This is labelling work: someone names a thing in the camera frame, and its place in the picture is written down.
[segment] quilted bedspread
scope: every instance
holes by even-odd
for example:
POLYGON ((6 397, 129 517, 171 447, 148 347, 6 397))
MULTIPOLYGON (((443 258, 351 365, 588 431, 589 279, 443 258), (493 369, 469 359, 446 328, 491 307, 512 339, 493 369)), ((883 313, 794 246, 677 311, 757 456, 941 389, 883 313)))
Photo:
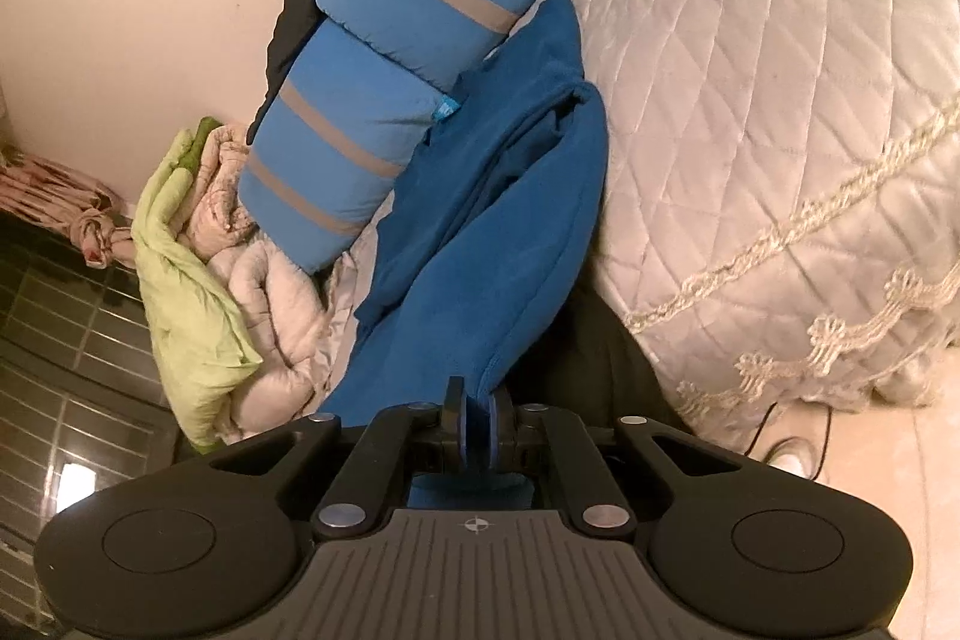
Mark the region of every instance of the quilted bedspread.
POLYGON ((960 286, 958 0, 573 0, 607 105, 594 274, 698 434, 923 405, 960 286))

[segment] wall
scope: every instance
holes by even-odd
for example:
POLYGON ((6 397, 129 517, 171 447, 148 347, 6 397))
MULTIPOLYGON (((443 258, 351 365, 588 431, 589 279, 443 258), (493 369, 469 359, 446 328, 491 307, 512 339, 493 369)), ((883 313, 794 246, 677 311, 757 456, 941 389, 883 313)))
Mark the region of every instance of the wall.
POLYGON ((176 129, 253 118, 282 2, 0 0, 17 142, 136 201, 176 129))

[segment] shoe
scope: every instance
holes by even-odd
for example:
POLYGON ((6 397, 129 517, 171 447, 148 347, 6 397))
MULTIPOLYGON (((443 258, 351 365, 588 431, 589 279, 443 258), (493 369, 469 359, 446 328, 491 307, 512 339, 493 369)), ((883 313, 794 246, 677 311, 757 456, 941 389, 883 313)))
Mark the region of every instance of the shoe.
POLYGON ((817 471, 818 461, 816 448, 805 437, 789 437, 781 440, 770 449, 763 460, 765 464, 782 469, 791 475, 803 477, 805 480, 813 477, 813 473, 817 471))

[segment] silver screw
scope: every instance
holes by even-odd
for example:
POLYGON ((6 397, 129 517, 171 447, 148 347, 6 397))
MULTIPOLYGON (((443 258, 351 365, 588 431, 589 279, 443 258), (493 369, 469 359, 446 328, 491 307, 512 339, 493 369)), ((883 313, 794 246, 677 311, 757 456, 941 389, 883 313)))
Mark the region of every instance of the silver screw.
POLYGON ((318 514, 320 523, 331 528, 350 528, 362 524, 367 514, 357 504, 328 504, 318 514))
POLYGON ((630 513, 618 504, 594 504, 584 510, 584 520, 593 528, 619 528, 630 520, 630 513))

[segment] green blanket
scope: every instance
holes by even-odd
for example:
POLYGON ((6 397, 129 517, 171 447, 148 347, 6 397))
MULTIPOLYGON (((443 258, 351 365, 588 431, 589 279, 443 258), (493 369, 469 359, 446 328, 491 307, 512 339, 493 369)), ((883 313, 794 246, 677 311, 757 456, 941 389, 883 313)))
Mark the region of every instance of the green blanket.
POLYGON ((208 451, 218 443, 213 421, 227 394, 262 359, 237 304, 167 226, 193 182, 194 173, 178 166, 193 139, 190 131, 179 132, 147 182, 136 205, 133 242, 163 390, 186 437, 208 451))

